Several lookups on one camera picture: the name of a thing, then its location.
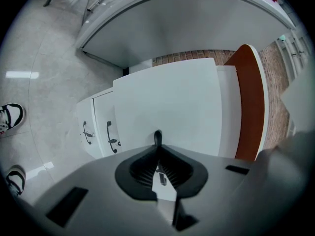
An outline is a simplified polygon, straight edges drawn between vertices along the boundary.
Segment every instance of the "white countertop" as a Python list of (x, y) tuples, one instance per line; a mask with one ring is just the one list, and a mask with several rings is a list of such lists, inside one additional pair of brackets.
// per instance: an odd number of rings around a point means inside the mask
[(113, 82), (115, 116), (123, 151), (163, 144), (218, 155), (221, 90), (213, 59), (148, 68)]

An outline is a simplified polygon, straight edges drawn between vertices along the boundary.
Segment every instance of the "sneaker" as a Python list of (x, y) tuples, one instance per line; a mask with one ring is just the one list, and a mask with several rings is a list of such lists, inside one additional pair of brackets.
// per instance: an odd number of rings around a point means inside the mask
[(25, 186), (26, 174), (23, 168), (19, 165), (14, 165), (10, 168), (5, 180), (8, 183), (11, 194), (16, 197), (21, 195)]
[(20, 104), (10, 103), (0, 107), (0, 135), (16, 127), (24, 119), (24, 109)]

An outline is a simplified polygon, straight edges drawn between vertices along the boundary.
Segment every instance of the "cabinet door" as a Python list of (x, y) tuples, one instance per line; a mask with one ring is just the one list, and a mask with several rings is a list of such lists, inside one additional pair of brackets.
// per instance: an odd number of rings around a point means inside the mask
[(80, 127), (81, 144), (93, 158), (99, 159), (101, 153), (97, 140), (93, 100), (85, 99), (77, 104), (77, 116)]
[(114, 109), (114, 92), (94, 98), (94, 111), (103, 156), (122, 151)]

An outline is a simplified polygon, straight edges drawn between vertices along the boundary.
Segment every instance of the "gray tile floor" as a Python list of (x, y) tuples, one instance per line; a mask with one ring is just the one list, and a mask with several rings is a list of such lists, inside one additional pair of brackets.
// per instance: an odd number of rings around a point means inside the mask
[(0, 54), (0, 104), (22, 104), (22, 125), (0, 136), (0, 166), (27, 172), (21, 198), (33, 204), (51, 185), (92, 160), (81, 148), (76, 104), (112, 87), (122, 70), (76, 50), (87, 0), (29, 0)]

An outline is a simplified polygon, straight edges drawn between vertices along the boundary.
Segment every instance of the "wooden panel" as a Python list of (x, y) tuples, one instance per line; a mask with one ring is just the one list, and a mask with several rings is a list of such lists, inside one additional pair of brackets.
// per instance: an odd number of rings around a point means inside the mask
[(259, 67), (248, 45), (242, 45), (224, 65), (235, 66), (241, 92), (242, 122), (235, 158), (254, 161), (261, 141), (265, 114)]

